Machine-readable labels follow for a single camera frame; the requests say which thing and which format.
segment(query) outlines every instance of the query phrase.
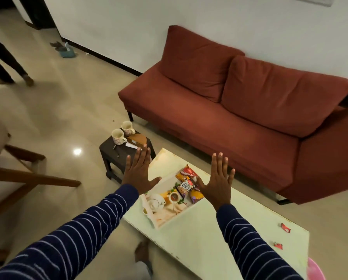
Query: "foot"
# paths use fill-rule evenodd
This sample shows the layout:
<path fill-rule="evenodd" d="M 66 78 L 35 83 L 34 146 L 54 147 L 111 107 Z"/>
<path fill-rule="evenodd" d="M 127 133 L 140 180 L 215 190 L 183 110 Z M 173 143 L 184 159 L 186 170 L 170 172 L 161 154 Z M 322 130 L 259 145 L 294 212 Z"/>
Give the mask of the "foot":
<path fill-rule="evenodd" d="M 15 82 L 8 82 L 0 79 L 0 84 L 14 84 Z"/>
<path fill-rule="evenodd" d="M 148 250 L 149 240 L 146 239 L 138 245 L 135 250 L 135 262 L 142 261 L 144 263 L 149 261 L 149 250 Z"/>
<path fill-rule="evenodd" d="M 31 87 L 31 86 L 34 85 L 34 80 L 33 80 L 30 76 L 28 76 L 28 75 L 23 75 L 22 78 L 24 79 L 24 81 L 26 82 L 26 85 L 27 85 L 28 87 Z"/>

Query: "small side table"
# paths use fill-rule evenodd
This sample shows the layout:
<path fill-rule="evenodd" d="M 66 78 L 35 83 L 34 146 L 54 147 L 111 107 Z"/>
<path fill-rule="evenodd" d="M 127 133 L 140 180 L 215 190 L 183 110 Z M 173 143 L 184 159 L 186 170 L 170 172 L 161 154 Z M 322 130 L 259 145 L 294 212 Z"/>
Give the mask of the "small side table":
<path fill-rule="evenodd" d="M 120 169 L 122 173 L 124 173 L 125 166 L 126 166 L 126 157 L 127 155 L 130 155 L 131 159 L 133 159 L 136 149 L 126 146 L 125 143 L 122 145 L 117 145 L 116 148 L 113 149 L 114 146 L 115 146 L 115 143 L 113 141 L 113 137 L 110 136 L 106 141 L 104 141 L 100 145 L 99 149 L 105 164 L 106 176 L 108 177 L 108 179 L 113 178 L 121 184 L 122 180 L 119 177 L 117 177 L 115 173 L 113 173 L 113 170 L 111 168 L 111 163 L 116 165 L 117 168 Z M 149 140 L 149 138 L 147 138 L 147 147 L 151 149 L 151 157 L 152 159 L 154 159 L 156 157 L 156 153 L 153 149 L 152 143 Z"/>

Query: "white wall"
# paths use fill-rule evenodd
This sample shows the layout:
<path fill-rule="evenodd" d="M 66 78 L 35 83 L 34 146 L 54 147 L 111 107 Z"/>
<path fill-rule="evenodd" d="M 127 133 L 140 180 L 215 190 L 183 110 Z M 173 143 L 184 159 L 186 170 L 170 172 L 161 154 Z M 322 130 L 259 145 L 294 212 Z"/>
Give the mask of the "white wall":
<path fill-rule="evenodd" d="M 348 78 L 348 0 L 45 0 L 62 37 L 140 72 L 182 25 L 247 56 Z"/>
<path fill-rule="evenodd" d="M 18 9 L 18 12 L 21 14 L 22 18 L 29 23 L 33 23 L 29 15 L 27 14 L 26 10 L 22 6 L 20 0 L 12 0 L 12 1 L 15 4 L 16 8 Z"/>

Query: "sleeve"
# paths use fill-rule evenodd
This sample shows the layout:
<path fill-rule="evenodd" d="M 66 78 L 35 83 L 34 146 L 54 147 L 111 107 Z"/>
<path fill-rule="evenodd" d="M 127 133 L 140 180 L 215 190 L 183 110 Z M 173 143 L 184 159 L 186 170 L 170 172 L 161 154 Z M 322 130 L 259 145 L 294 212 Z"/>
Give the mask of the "sleeve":
<path fill-rule="evenodd" d="M 233 205 L 221 206 L 217 221 L 244 280 L 302 280 Z"/>
<path fill-rule="evenodd" d="M 98 205 L 23 250 L 0 268 L 0 279 L 74 279 L 94 259 L 138 197 L 133 186 L 122 185 Z"/>

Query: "snack packet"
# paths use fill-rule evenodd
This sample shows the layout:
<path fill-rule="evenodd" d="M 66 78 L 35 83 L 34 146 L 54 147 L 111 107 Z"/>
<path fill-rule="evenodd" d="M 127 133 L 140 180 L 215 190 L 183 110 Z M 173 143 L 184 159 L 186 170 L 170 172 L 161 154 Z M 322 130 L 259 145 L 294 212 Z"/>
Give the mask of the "snack packet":
<path fill-rule="evenodd" d="M 194 187 L 193 182 L 190 179 L 186 179 L 183 183 L 176 186 L 176 189 L 182 196 L 182 198 L 185 198 L 188 194 L 188 192 Z"/>
<path fill-rule="evenodd" d="M 184 182 L 186 179 L 192 179 L 196 182 L 197 174 L 193 171 L 188 164 L 181 170 L 178 174 L 175 175 L 178 180 Z"/>
<path fill-rule="evenodd" d="M 197 187 L 190 189 L 189 195 L 193 204 L 204 198 L 204 195 L 200 192 L 200 189 Z"/>

